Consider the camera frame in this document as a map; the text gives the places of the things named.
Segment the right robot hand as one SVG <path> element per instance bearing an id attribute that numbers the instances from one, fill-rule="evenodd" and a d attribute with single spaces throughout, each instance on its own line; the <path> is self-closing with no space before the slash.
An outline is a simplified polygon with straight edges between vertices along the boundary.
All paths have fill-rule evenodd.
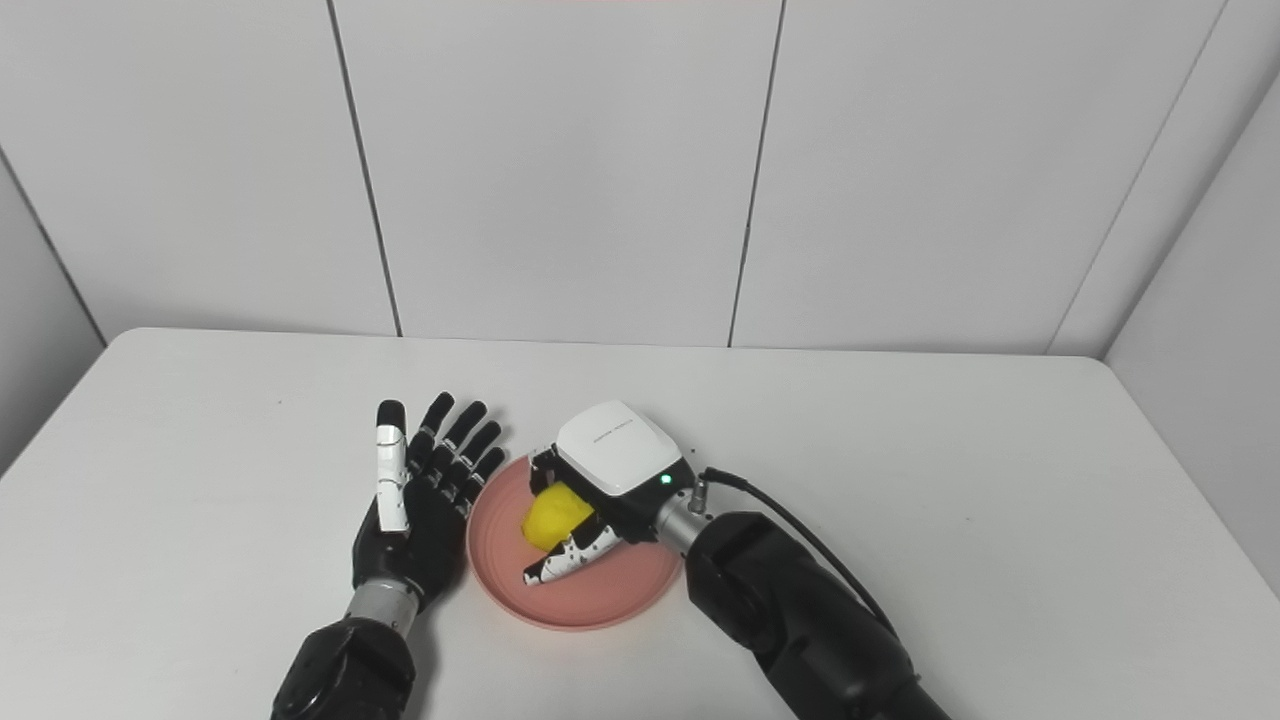
<path id="1" fill-rule="evenodd" d="M 526 585 L 576 573 L 623 542 L 658 541 L 660 519 L 677 502 L 692 500 L 696 479 L 664 430 L 611 400 L 571 418 L 549 446 L 531 456 L 531 491 L 554 484 L 584 501 L 588 516 L 524 569 Z"/>

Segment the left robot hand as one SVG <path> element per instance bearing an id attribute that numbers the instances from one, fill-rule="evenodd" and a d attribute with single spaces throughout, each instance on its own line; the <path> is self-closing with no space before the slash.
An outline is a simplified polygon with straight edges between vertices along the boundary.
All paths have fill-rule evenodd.
<path id="1" fill-rule="evenodd" d="M 399 434 L 392 443 L 392 475 L 399 482 L 407 528 L 383 529 L 379 502 L 370 503 L 352 547 L 353 588 L 396 582 L 425 610 L 458 580 L 474 505 L 507 455 L 499 446 L 502 424 L 483 401 L 449 420 L 453 407 L 454 397 L 442 392 L 410 428 L 403 404 L 388 398 L 379 405 L 378 425 Z"/>

